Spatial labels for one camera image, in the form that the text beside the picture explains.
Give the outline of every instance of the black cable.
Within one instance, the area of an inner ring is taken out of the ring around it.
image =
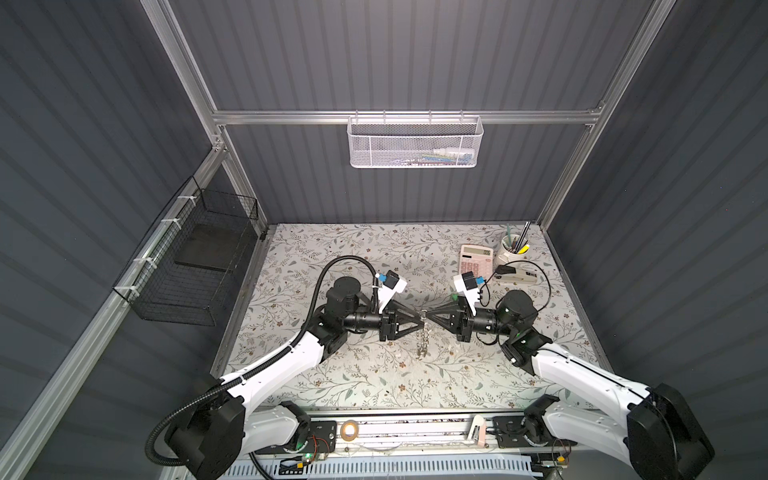
[[[495,345],[495,344],[498,343],[498,333],[496,334],[496,340],[494,340],[493,342],[490,342],[490,343],[485,343],[482,340],[480,340],[480,336],[478,335],[477,332],[475,332],[475,338],[478,340],[478,342],[482,343],[483,345],[491,346],[491,345]]]
[[[504,265],[499,265],[496,268],[494,268],[493,274],[491,275],[491,278],[487,279],[485,281],[485,283],[483,283],[480,286],[480,290],[479,290],[479,293],[480,293],[480,305],[483,306],[483,307],[486,307],[491,302],[491,289],[488,288],[488,282],[490,282],[491,279],[494,278],[494,276],[496,276],[496,272],[498,271],[498,269],[502,268],[503,266],[512,265],[513,263],[530,263],[531,265],[533,265],[536,268],[538,268],[541,271],[541,274],[544,275],[544,280],[547,280],[547,288],[549,288],[549,293],[547,294],[547,302],[540,309],[536,309],[537,312],[541,312],[543,309],[547,308],[547,305],[549,305],[549,301],[552,300],[552,284],[549,283],[549,277],[547,276],[547,273],[544,271],[544,269],[541,268],[537,263],[533,263],[530,260],[513,260],[511,262],[505,263]],[[482,289],[483,289],[483,287],[488,292],[488,301],[486,303],[482,302]]]
[[[323,267],[323,271],[320,272],[320,276],[317,279],[317,284],[315,285],[315,291],[312,294],[312,302],[310,303],[310,309],[306,314],[306,319],[304,320],[304,324],[302,324],[301,330],[299,330],[298,335],[296,335],[296,338],[291,341],[290,345],[280,350],[276,355],[271,356],[264,363],[261,363],[258,366],[254,367],[252,370],[245,372],[243,374],[242,379],[236,378],[222,385],[215,386],[212,389],[205,392],[203,395],[200,395],[197,398],[190,400],[184,406],[174,410],[169,415],[166,415],[164,419],[160,420],[160,422],[157,425],[155,425],[155,427],[149,433],[149,436],[147,437],[147,441],[144,443],[144,454],[147,456],[150,462],[153,462],[157,465],[166,466],[166,467],[177,467],[177,466],[184,465],[184,460],[180,458],[171,458],[165,455],[161,455],[157,453],[157,450],[155,450],[154,443],[157,441],[157,438],[160,437],[160,434],[163,432],[163,430],[165,430],[166,427],[168,427],[170,423],[173,422],[173,420],[177,416],[179,416],[182,412],[185,412],[188,409],[192,409],[202,403],[207,402],[208,400],[214,399],[217,396],[219,396],[219,394],[221,394],[222,392],[234,387],[235,385],[241,384],[243,380],[248,380],[249,378],[255,376],[256,374],[264,371],[265,369],[274,365],[278,360],[282,359],[285,355],[287,355],[293,349],[293,347],[298,345],[302,337],[304,337],[304,333],[306,333],[306,331],[310,327],[310,320],[312,319],[315,313],[315,305],[317,304],[317,297],[320,294],[320,287],[323,284],[323,278],[325,278],[326,273],[328,273],[328,270],[330,269],[330,267],[332,267],[335,263],[338,263],[342,260],[358,260],[359,262],[367,266],[368,270],[371,271],[371,275],[373,276],[373,295],[371,295],[372,297],[371,311],[372,312],[376,311],[376,308],[379,305],[379,294],[377,291],[379,288],[379,278],[376,276],[376,269],[373,268],[373,265],[371,265],[371,263],[368,260],[362,257],[358,257],[357,255],[342,255],[341,257],[336,257],[335,259],[329,261]]]
[[[554,440],[554,442],[552,442],[552,462],[553,462],[553,463],[555,462],[555,456],[554,456],[554,444],[555,444],[556,442],[560,442],[560,445],[563,445],[563,448],[565,448],[565,443],[564,443],[562,440],[560,440],[560,439],[555,439],[555,440]],[[568,461],[565,463],[566,465],[568,465],[568,463],[570,463],[570,462],[571,462],[571,448],[572,448],[572,447],[569,445],[569,446],[568,446],[568,451],[566,452],[566,453],[568,454]],[[555,472],[557,472],[557,474],[558,474],[558,477],[560,478],[560,480],[564,480],[564,479],[563,479],[563,475],[560,473],[560,465],[558,465],[559,463],[560,463],[560,462],[558,461],[558,462],[557,462],[557,464],[555,464],[555,466],[554,466],[554,471],[555,471]]]
[[[661,413],[661,410],[659,410],[659,407],[657,407],[654,404],[653,399],[650,399],[648,401],[648,405],[654,407],[654,410],[656,410],[656,412],[658,412],[659,416],[661,417],[661,421],[664,422],[664,426],[667,427],[667,433],[670,434],[670,439],[672,440],[672,448],[674,450],[674,471],[677,472],[677,469],[678,469],[677,442],[675,442],[674,434],[672,433],[672,427],[670,427],[670,423],[667,421],[667,417],[665,417],[664,414]]]
[[[256,467],[257,472],[259,472],[259,475],[264,477],[264,480],[275,480],[274,477],[268,473],[266,473],[266,470],[263,466],[259,463],[258,460],[256,460],[256,454],[251,452],[248,454],[250,457],[250,461],[253,463],[253,466]]]

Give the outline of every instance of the leaf pattern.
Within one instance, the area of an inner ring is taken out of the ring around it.
[[[339,255],[367,258],[380,272],[393,270],[408,281],[396,299],[416,309],[450,300],[463,243],[496,247],[503,225],[352,225],[280,224],[259,275],[227,371],[242,368],[272,351],[301,327],[321,269]],[[582,359],[597,364],[592,346],[564,287],[541,231],[531,226],[527,260],[547,272],[552,301],[536,319],[536,328]],[[341,276],[354,276],[370,296],[370,273],[360,263],[334,265],[320,289],[318,304]],[[491,305],[507,288],[490,284]],[[536,306],[547,299],[547,285],[521,286]],[[416,334],[397,342],[379,342],[378,333],[350,335],[346,345],[314,369],[290,380],[267,398],[277,404],[337,408],[524,408],[544,393],[588,407],[562,387],[515,368],[496,346],[473,337],[470,343],[427,323],[427,356],[418,359]]]

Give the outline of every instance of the calculator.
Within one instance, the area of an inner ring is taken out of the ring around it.
[[[458,272],[472,272],[475,278],[481,276],[486,281],[493,275],[493,249],[480,245],[462,245],[458,254]]]

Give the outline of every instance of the white cup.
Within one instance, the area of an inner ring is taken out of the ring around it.
[[[496,248],[496,256],[493,258],[494,269],[498,268],[499,265],[504,265],[505,263],[514,262],[515,260],[528,259],[528,252],[525,252],[522,255],[519,255],[517,253],[512,253],[509,251],[509,248],[510,248],[509,237],[510,236],[508,236],[505,233],[501,241],[498,243],[498,247]],[[511,235],[512,243],[515,243],[518,240],[518,238],[520,238],[520,236],[517,234]]]

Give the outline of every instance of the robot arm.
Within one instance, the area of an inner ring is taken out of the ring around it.
[[[373,272],[369,263],[366,265]],[[339,278],[328,289],[326,304],[317,308],[288,342],[243,369],[220,379],[207,379],[200,396],[153,430],[145,445],[147,457],[160,465],[185,465],[198,480],[214,480],[241,454],[270,445],[301,449],[310,428],[306,413],[292,402],[259,412],[256,408],[293,377],[334,354],[349,333],[377,329],[379,340],[388,341],[424,327],[415,310],[392,300],[395,293],[405,289],[406,281],[392,271],[376,278],[383,283],[378,292],[380,302],[375,290],[373,300],[363,295],[358,280]],[[163,457],[154,450],[165,426],[165,442],[178,458]]]
[[[466,285],[466,279],[457,277]],[[542,396],[525,410],[520,426],[532,445],[552,439],[580,442],[631,465],[645,480],[696,478],[712,460],[712,445],[677,390],[664,384],[651,388],[571,355],[533,328],[538,311],[521,290],[507,292],[495,310],[475,308],[477,296],[472,288],[465,290],[458,301],[430,310],[426,317],[460,342],[469,342],[473,332],[507,336],[502,352],[515,366],[601,410],[578,409],[555,396]]]

